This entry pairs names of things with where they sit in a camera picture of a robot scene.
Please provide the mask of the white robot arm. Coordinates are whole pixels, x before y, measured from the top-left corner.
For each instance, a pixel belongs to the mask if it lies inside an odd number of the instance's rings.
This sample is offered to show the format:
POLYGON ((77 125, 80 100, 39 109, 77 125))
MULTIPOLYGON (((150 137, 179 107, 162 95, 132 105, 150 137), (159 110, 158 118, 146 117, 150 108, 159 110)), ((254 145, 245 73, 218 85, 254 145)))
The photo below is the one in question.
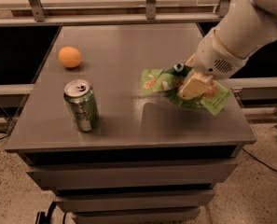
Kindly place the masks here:
POLYGON ((192 68, 177 95, 185 100, 211 89, 214 78, 229 78, 265 45, 277 40, 277 0, 237 0, 187 60, 192 68))

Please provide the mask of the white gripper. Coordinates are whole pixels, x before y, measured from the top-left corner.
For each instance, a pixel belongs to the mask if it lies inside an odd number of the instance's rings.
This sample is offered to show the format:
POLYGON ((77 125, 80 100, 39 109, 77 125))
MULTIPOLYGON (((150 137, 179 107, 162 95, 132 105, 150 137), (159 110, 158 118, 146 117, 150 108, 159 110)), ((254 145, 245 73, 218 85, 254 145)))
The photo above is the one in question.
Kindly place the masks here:
POLYGON ((224 79, 232 77, 242 69, 247 60, 230 53, 212 29, 200 42, 194 55, 186 65, 194 67, 177 91, 177 95, 184 100, 191 100, 205 94, 211 89, 213 76, 224 79))

